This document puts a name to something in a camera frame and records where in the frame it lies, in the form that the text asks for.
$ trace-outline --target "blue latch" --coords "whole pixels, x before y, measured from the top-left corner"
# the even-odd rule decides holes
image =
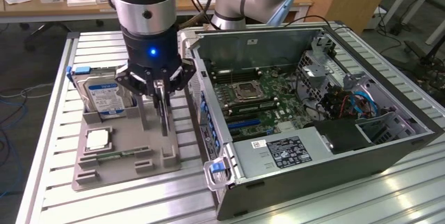
[[[219,173],[225,171],[225,167],[224,167],[224,163],[219,162],[219,163],[213,163],[212,165],[209,165],[209,172],[211,173]]]
[[[77,67],[74,74],[89,74],[90,72],[90,67],[84,66],[84,67]]]
[[[72,67],[66,66],[66,69],[65,69],[66,73],[65,74],[66,74],[66,77],[68,77],[69,81],[72,82],[72,84],[74,84],[74,81],[72,80],[70,71],[72,71]]]

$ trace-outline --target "blue cable on floor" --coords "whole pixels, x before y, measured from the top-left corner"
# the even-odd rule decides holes
[[[0,139],[1,142],[6,142],[6,145],[9,146],[10,148],[10,151],[12,151],[12,154],[13,154],[13,158],[14,158],[14,161],[16,161],[16,164],[17,164],[17,167],[18,167],[18,174],[16,176],[16,180],[14,180],[14,183],[13,185],[8,188],[8,190],[5,192],[2,192],[2,194],[0,195],[0,199],[2,198],[2,196],[5,196],[8,194],[8,192],[10,192],[14,187],[17,186],[17,184],[20,183],[21,179],[22,179],[22,166],[21,166],[21,162],[20,162],[20,159],[18,159],[18,154],[16,152],[16,149],[14,149],[14,146],[13,144],[9,142],[8,139],[5,138],[1,138]]]
[[[2,196],[5,196],[8,194],[8,192],[10,192],[10,190],[14,189],[14,187],[17,186],[17,184],[20,183],[20,181],[22,180],[22,166],[21,166],[21,162],[20,162],[20,158],[18,158],[18,154],[16,152],[16,149],[14,149],[14,146],[13,144],[10,143],[8,137],[6,137],[6,134],[5,134],[5,130],[6,129],[10,129],[18,122],[20,120],[25,117],[26,113],[28,113],[28,108],[26,106],[21,103],[10,103],[10,102],[6,102],[4,100],[0,99],[0,103],[4,103],[6,105],[10,105],[10,106],[18,106],[22,108],[21,110],[21,115],[17,117],[17,119],[9,123],[8,125],[5,125],[4,127],[0,126],[0,132],[2,133],[4,137],[1,138],[0,137],[0,141],[5,144],[5,146],[8,146],[9,150],[12,151],[12,155],[13,155],[13,158],[14,158],[14,161],[16,161],[16,165],[17,165],[17,177],[16,177],[16,180],[14,180],[14,183],[13,185],[8,188],[8,190],[5,190],[2,192],[2,194],[0,195],[0,199],[2,198]]]
[[[28,113],[28,107],[24,104],[21,104],[21,103],[10,103],[10,102],[6,102],[6,101],[4,101],[1,99],[0,99],[0,103],[4,103],[6,105],[12,105],[12,106],[18,106],[18,107],[22,108],[20,117],[12,123],[9,123],[8,125],[5,125],[4,127],[0,126],[0,128],[2,130],[6,130],[6,129],[10,129],[13,127],[13,125],[16,125],[18,123],[18,121],[25,117],[25,115]]]

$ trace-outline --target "aluminum table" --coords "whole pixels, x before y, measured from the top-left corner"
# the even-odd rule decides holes
[[[338,32],[407,98],[445,128],[445,109],[351,31],[343,29]],[[336,58],[352,73],[360,71],[359,65],[339,49]],[[181,169],[74,192],[70,180],[82,103],[64,76],[65,66],[116,66],[125,59],[123,36],[117,31],[70,35],[65,42],[17,223],[286,224],[445,221],[442,135],[380,174],[217,222],[183,93],[177,93],[172,99]]]

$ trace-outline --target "blue pcie slot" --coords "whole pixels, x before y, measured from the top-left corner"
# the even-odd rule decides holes
[[[259,121],[259,119],[252,119],[252,120],[247,120],[247,121],[243,121],[243,122],[227,124],[227,127],[228,127],[228,129],[237,129],[237,128],[241,128],[241,127],[248,127],[248,126],[257,125],[260,123],[261,123],[261,121]]]

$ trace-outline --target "hard drive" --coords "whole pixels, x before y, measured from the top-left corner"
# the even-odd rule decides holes
[[[101,119],[125,116],[135,102],[132,93],[113,80],[114,68],[77,67],[70,79],[86,112],[97,112]]]

